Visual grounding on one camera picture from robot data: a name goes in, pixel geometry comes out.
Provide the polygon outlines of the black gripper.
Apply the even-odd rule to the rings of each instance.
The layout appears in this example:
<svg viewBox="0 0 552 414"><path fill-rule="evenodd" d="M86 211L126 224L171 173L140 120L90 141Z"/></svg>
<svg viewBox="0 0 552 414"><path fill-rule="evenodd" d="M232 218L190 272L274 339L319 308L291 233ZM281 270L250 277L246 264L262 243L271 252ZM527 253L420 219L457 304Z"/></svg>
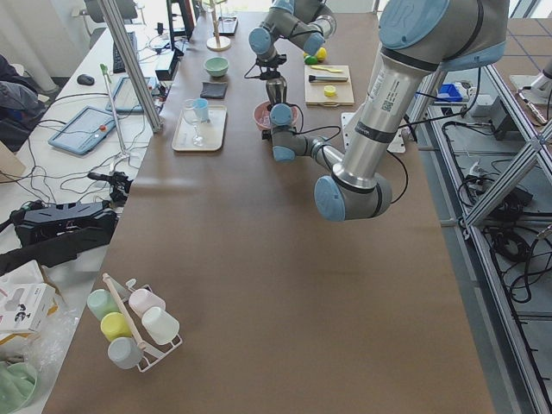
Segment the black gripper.
<svg viewBox="0 0 552 414"><path fill-rule="evenodd" d="M260 57L257 57L255 64L260 68L260 75L258 78L260 80L270 80L280 78L281 74L279 72L279 66L286 63L286 54L276 54L269 60L262 60Z"/></svg>
<svg viewBox="0 0 552 414"><path fill-rule="evenodd" d="M272 139L272 130L271 129L263 129L261 131L261 139L263 141L270 141Z"/></svg>

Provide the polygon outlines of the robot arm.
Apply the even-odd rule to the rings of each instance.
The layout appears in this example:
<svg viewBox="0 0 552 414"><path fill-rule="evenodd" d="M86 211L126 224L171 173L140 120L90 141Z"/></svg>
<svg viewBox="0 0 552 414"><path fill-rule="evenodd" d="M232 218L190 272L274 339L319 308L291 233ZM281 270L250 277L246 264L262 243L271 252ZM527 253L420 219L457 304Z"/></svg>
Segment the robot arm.
<svg viewBox="0 0 552 414"><path fill-rule="evenodd" d="M310 56L315 56L336 31L336 18L324 1L273 1L260 25L254 28L248 43L256 54L255 65L261 80L279 78L279 66L286 55L274 46L279 39L290 41Z"/></svg>
<svg viewBox="0 0 552 414"><path fill-rule="evenodd" d="M354 126L348 149L300 134L292 126L285 56L275 43L289 40L316 53L336 31L336 19L322 1L275 1L248 42L270 102L273 157L291 161L310 156L328 174L315 184L319 213L333 222L365 219L386 211L392 201L388 181L376 169L424 77L497 62L505 51L506 1L391 1L379 21L379 62Z"/></svg>

